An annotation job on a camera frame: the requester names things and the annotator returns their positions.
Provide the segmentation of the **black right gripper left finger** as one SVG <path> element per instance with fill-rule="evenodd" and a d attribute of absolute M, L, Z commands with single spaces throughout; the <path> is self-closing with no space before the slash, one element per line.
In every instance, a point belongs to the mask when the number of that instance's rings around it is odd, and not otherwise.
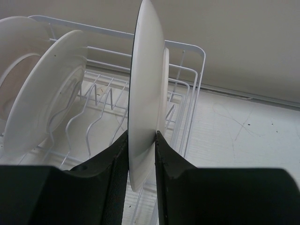
<path fill-rule="evenodd" d="M 70 170 L 0 168 L 3 225 L 120 225 L 128 180 L 128 134 Z"/>

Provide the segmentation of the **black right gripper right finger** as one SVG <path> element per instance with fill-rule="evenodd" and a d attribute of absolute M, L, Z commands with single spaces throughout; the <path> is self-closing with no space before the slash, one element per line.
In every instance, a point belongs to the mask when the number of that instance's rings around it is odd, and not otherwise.
<path fill-rule="evenodd" d="M 162 225 L 297 225 L 300 191 L 281 168 L 198 168 L 155 139 Z"/>

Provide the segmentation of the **white plate with dark rim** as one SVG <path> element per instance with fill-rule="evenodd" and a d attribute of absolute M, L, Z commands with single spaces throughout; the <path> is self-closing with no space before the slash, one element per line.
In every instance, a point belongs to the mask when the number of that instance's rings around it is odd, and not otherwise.
<path fill-rule="evenodd" d="M 164 51 L 159 17 L 152 2 L 143 0 L 135 27 L 128 100 L 129 178 L 134 192 L 143 186 L 154 167 Z"/>

